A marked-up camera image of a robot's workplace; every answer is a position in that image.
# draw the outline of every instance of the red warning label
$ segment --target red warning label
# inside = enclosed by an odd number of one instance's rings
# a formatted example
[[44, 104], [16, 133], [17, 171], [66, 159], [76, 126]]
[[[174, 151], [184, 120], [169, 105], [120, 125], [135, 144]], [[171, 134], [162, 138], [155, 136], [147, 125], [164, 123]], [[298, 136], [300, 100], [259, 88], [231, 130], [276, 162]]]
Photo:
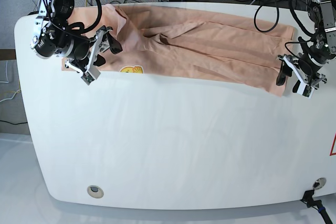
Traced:
[[332, 143], [332, 147], [331, 147], [331, 151], [330, 151], [330, 156], [336, 155], [335, 142], [336, 142], [336, 135], [335, 135], [335, 138], [334, 138], [334, 142]]

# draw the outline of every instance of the yellow sticker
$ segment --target yellow sticker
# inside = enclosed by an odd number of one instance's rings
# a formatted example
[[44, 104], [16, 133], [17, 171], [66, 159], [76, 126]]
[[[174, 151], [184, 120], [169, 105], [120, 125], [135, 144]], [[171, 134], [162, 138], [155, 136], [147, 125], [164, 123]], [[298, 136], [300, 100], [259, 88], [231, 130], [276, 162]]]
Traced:
[[124, 72], [124, 73], [143, 73], [143, 68], [142, 66], [126, 66], [123, 67], [120, 72]]

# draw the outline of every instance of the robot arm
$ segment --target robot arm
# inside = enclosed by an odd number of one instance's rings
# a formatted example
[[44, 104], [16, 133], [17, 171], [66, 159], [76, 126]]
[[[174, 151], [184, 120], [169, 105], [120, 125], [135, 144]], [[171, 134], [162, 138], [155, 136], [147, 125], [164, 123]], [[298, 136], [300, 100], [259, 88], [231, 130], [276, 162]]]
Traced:
[[321, 82], [326, 83], [325, 75], [318, 71], [329, 60], [336, 57], [336, 25], [334, 10], [335, 0], [308, 0], [309, 16], [315, 23], [315, 33], [306, 30], [298, 19], [292, 7], [292, 0], [289, 0], [290, 11], [302, 31], [310, 37], [304, 41], [299, 37], [302, 53], [295, 55], [282, 55], [278, 59], [282, 61], [277, 85], [281, 86], [286, 82], [286, 76], [291, 77], [292, 72], [299, 79], [293, 88], [294, 93], [305, 97], [311, 97], [314, 90], [319, 88]]
[[110, 49], [113, 54], [118, 54], [122, 51], [120, 43], [110, 34], [111, 27], [101, 27], [92, 38], [83, 35], [93, 30], [100, 21], [102, 7], [99, 0], [96, 2], [97, 19], [85, 28], [82, 22], [68, 24], [74, 0], [41, 0], [30, 44], [42, 59], [48, 59], [52, 55], [67, 58], [66, 67], [79, 72], [87, 85], [99, 77], [97, 67], [106, 62], [99, 55], [100, 52]]

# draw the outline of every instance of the white table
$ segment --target white table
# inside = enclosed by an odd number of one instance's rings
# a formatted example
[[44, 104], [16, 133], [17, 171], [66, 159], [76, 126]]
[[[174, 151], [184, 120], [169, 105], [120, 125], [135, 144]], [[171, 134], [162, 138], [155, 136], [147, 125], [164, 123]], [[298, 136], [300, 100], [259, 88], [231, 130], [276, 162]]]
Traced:
[[[253, 17], [256, 6], [155, 3]], [[275, 9], [259, 18], [273, 21]], [[298, 12], [312, 31], [307, 13]], [[103, 72], [87, 86], [60, 59], [30, 50], [34, 16], [15, 27], [19, 77], [34, 148], [62, 201], [139, 209], [216, 209], [336, 192], [336, 64], [311, 100], [241, 84]], [[298, 27], [286, 9], [280, 23]], [[104, 196], [88, 195], [88, 186]]]

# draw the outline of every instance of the peach cloth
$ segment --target peach cloth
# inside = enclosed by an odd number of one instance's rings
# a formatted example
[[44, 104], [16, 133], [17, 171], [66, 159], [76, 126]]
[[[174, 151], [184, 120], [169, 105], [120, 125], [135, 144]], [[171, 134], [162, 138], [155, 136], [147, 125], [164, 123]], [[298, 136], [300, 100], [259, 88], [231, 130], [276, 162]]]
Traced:
[[[91, 25], [97, 8], [75, 8], [69, 23]], [[273, 24], [258, 20], [260, 29]], [[285, 86], [276, 86], [280, 68], [277, 55], [286, 53], [285, 42], [294, 28], [278, 24], [269, 33], [259, 33], [253, 19], [229, 14], [173, 7], [103, 6], [102, 25], [123, 47], [113, 55], [102, 54], [107, 63], [101, 71], [130, 71], [215, 81], [244, 83], [281, 96]]]

